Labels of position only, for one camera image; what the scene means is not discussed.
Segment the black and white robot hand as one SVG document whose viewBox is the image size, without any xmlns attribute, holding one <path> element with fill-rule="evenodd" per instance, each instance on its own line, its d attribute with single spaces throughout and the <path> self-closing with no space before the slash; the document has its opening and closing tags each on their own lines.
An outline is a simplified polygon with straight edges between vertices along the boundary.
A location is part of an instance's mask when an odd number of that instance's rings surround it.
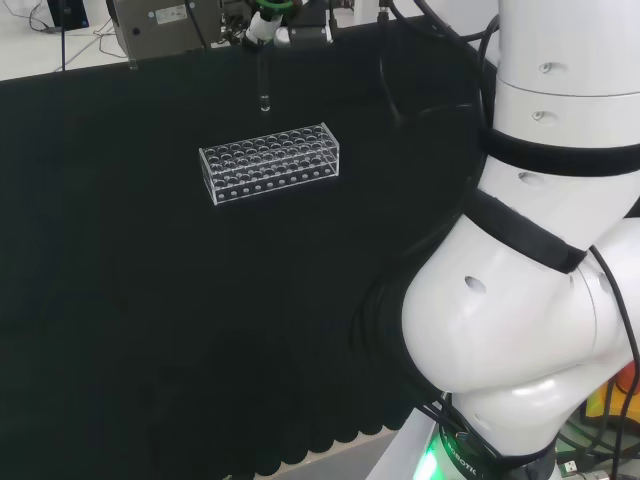
<svg viewBox="0 0 640 480">
<path fill-rule="evenodd" d="M 308 49 L 333 42 L 337 21 L 332 1 L 221 1 L 219 43 L 259 50 Z"/>
</svg>

